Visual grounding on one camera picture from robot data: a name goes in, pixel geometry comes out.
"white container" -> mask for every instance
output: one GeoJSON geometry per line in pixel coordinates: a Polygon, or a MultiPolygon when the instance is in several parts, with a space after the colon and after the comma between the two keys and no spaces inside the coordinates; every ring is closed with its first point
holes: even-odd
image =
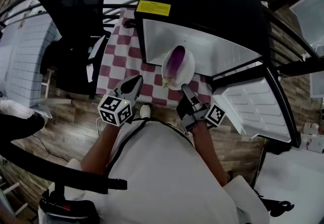
{"type": "Polygon", "coordinates": [[[300,0],[290,10],[296,14],[303,37],[311,46],[323,38],[324,0],[300,0]]]}
{"type": "Polygon", "coordinates": [[[324,154],[324,136],[323,135],[305,135],[301,134],[303,148],[309,151],[324,154]]]}
{"type": "MultiPolygon", "coordinates": [[[[316,46],[316,53],[319,56],[324,56],[324,46],[316,46]]],[[[309,74],[310,80],[310,97],[323,98],[324,97],[324,71],[314,72],[309,74]]]]}
{"type": "Polygon", "coordinates": [[[305,123],[304,134],[306,135],[317,135],[319,125],[317,123],[305,123]]]}

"chair backrest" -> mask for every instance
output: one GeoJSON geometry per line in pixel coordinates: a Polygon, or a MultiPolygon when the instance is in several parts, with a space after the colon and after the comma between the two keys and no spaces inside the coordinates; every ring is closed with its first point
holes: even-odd
{"type": "Polygon", "coordinates": [[[65,41],[77,44],[84,37],[102,36],[103,0],[39,0],[65,41]]]}

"person's arm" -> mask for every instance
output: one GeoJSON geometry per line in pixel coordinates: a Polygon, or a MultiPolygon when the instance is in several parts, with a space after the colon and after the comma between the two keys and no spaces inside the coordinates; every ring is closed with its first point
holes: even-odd
{"type": "Polygon", "coordinates": [[[103,174],[110,159],[110,153],[115,144],[120,127],[108,124],[96,143],[81,161],[84,172],[103,174]]]}
{"type": "Polygon", "coordinates": [[[227,184],[227,175],[216,155],[213,140],[207,129],[205,121],[198,121],[197,125],[191,130],[193,142],[197,152],[208,166],[209,170],[217,179],[221,186],[227,184]]]}

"black office chair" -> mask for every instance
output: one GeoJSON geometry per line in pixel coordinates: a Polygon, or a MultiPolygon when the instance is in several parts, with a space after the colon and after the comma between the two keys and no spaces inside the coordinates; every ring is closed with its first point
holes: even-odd
{"type": "Polygon", "coordinates": [[[46,74],[47,68],[57,68],[57,87],[79,94],[96,93],[97,79],[102,56],[110,33],[103,29],[103,0],[39,0],[52,17],[62,38],[53,42],[45,51],[40,72],[46,74]],[[104,41],[96,56],[88,60],[89,47],[99,38],[104,41]],[[93,64],[92,82],[88,82],[86,67],[93,64]]]}

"checkered tablecloth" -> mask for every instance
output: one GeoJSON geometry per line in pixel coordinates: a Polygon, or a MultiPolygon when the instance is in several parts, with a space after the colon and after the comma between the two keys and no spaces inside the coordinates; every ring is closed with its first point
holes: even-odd
{"type": "MultiPolygon", "coordinates": [[[[136,30],[123,26],[133,18],[134,9],[121,10],[102,58],[97,94],[108,94],[120,80],[140,74],[144,85],[138,101],[177,106],[182,92],[162,87],[161,66],[143,63],[136,30]]],[[[212,90],[205,76],[195,74],[189,87],[203,103],[211,102],[212,90]]]]}

